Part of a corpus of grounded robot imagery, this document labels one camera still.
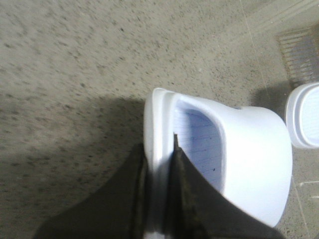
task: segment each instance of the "gray floor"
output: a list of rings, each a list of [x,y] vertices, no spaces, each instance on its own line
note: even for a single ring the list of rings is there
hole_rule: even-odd
[[[30,238],[142,141],[155,87],[283,115],[276,35],[319,20],[317,0],[0,0],[0,238]],[[319,233],[319,151],[294,150],[277,228]]]

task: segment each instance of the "floor drain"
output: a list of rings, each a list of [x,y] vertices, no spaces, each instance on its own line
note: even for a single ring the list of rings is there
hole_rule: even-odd
[[[292,88],[319,81],[319,24],[278,35]]]

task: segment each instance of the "speckled floor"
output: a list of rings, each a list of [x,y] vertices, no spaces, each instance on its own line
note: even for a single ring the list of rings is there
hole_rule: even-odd
[[[283,115],[276,34],[319,20],[316,0],[0,1],[0,238],[31,238],[142,141],[164,87]],[[278,229],[319,233],[319,151],[294,150]]]

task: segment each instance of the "concrete floor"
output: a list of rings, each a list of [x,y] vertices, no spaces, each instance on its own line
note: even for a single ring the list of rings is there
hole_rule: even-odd
[[[275,36],[318,22],[318,4],[0,0],[0,238],[31,238],[103,185],[143,140],[155,87],[283,115]],[[319,151],[294,150],[287,238],[319,233],[318,180]]]

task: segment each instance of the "white slipper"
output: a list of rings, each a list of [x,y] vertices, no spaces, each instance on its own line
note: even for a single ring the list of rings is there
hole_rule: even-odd
[[[148,96],[144,115],[153,176],[150,223],[163,220],[174,133],[198,171],[226,199],[271,227],[278,223],[292,174],[291,141],[281,118],[265,108],[234,109],[161,88]]]

